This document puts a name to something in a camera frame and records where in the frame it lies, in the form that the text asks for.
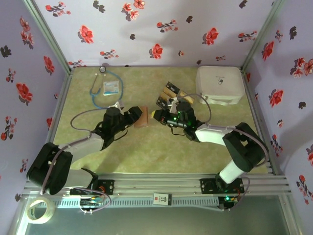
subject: white box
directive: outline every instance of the white box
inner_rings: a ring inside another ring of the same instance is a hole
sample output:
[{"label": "white box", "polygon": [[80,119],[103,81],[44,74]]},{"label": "white box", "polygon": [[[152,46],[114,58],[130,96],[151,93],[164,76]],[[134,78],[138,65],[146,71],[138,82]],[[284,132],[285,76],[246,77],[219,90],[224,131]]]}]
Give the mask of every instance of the white box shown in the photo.
[{"label": "white box", "polygon": [[196,77],[196,91],[209,104],[237,104],[245,95],[241,72],[237,67],[201,66]]}]

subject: table surface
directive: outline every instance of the table surface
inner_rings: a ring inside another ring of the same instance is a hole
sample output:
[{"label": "table surface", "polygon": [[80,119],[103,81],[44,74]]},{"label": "table surface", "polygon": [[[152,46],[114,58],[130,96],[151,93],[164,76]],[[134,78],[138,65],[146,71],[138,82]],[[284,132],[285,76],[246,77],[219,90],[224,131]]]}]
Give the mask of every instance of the table surface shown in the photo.
[{"label": "table surface", "polygon": [[[148,106],[148,112],[160,109],[157,98],[168,81],[187,93],[195,93],[197,68],[133,68],[113,67],[108,70],[118,74],[124,81],[123,102],[125,109],[132,106]],[[70,127],[70,120],[78,113],[94,109],[89,90],[94,82],[98,67],[76,68],[61,118],[57,127],[55,144],[62,144],[85,137],[87,132]],[[107,81],[117,80],[107,74]],[[100,106],[112,105],[119,95],[96,97]],[[192,105],[199,120],[207,120],[208,108],[195,100]],[[235,126],[246,122],[255,131],[248,99],[244,96],[236,105],[211,105],[212,125]],[[103,120],[105,110],[81,115],[74,121],[78,128],[93,130]],[[213,143],[197,143],[183,136],[174,136],[167,126],[149,119],[149,126],[128,129],[128,134],[107,149],[89,154],[72,164],[72,169],[86,167],[101,173],[218,173],[231,160],[226,147]],[[267,173],[265,166],[251,173]]]}]

